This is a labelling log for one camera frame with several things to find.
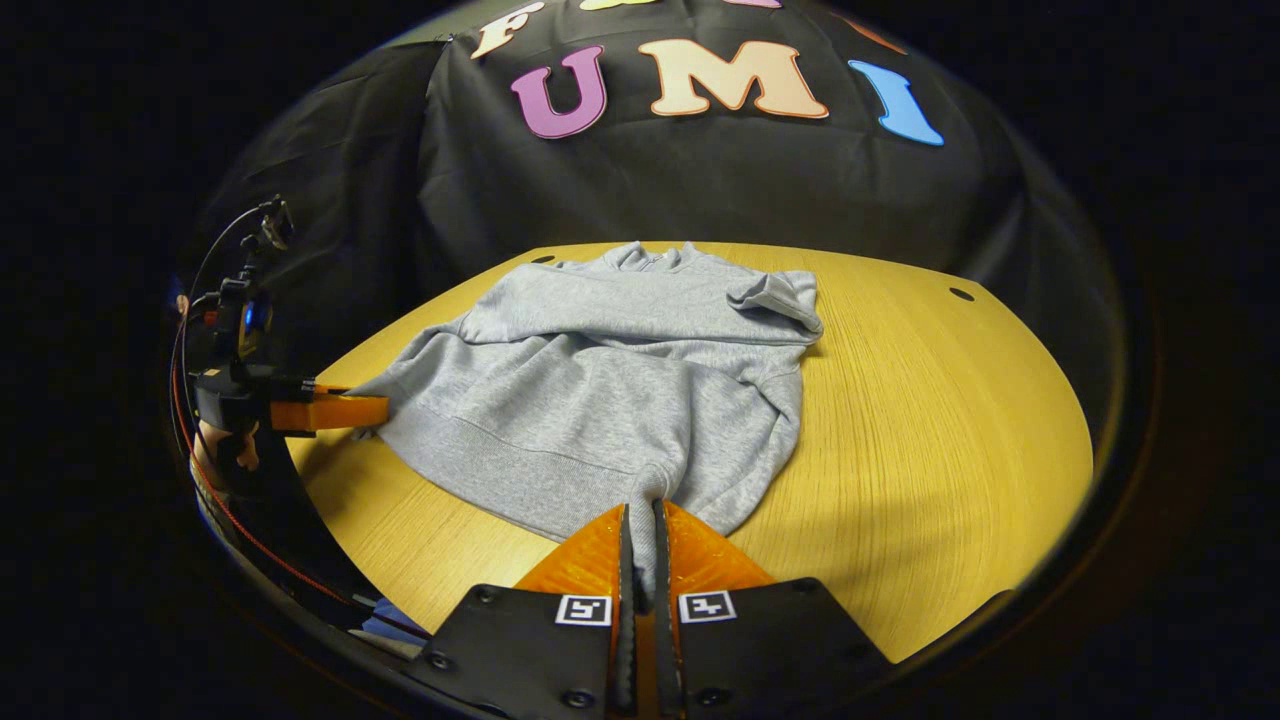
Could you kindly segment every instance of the felt letter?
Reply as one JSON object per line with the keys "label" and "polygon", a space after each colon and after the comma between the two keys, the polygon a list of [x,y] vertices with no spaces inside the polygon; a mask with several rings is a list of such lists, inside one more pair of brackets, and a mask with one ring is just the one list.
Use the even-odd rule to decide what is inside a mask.
{"label": "felt letter", "polygon": [[884,129],[925,145],[942,145],[942,136],[929,127],[929,120],[924,119],[915,97],[911,97],[911,91],[908,90],[910,81],[870,63],[850,60],[849,67],[863,73],[879,95],[881,104],[884,105],[884,114],[881,115]]}
{"label": "felt letter", "polygon": [[604,78],[600,76],[598,60],[600,53],[604,53],[604,47],[593,45],[570,53],[561,60],[562,65],[573,70],[577,92],[582,97],[577,108],[570,113],[561,114],[552,109],[552,99],[547,92],[547,76],[552,74],[550,68],[525,73],[511,83],[511,90],[520,97],[520,110],[525,114],[525,123],[534,135],[547,140],[567,137],[582,132],[600,119],[605,102]]}
{"label": "felt letter", "polygon": [[655,3],[657,0],[582,0],[579,8],[584,10],[608,10],[609,8],[617,8],[618,5],[644,5],[645,3]]}
{"label": "felt letter", "polygon": [[795,60],[800,53],[794,47],[751,40],[728,63],[691,40],[658,40],[645,42],[639,50],[658,63],[662,97],[650,105],[657,115],[707,111],[712,104],[694,94],[694,78],[731,110],[741,108],[751,83],[759,82],[755,106],[765,113],[814,119],[829,114],[805,85]]}
{"label": "felt letter", "polygon": [[545,6],[547,5],[544,3],[525,5],[524,8],[507,13],[506,15],[480,28],[480,46],[471,54],[471,59],[475,60],[476,58],[488,54],[490,50],[502,47],[509,42],[511,36],[507,33],[525,27],[525,23],[529,22],[529,13],[536,13]]}

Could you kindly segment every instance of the wooden table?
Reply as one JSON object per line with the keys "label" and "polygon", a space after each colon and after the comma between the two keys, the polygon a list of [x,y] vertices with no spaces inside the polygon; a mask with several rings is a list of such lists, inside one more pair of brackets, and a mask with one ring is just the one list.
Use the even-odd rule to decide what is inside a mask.
{"label": "wooden table", "polygon": [[[357,386],[379,374],[520,263],[591,260],[614,246],[526,252],[401,318],[319,380]],[[826,324],[801,365],[795,454],[730,539],[780,580],[822,579],[895,662],[1025,579],[1093,478],[1079,402],[1032,332],[951,275],[790,247],[699,249],[759,270],[814,272]],[[351,432],[289,439],[289,450],[338,543],[428,630],[472,584],[512,585],[554,547]]]}

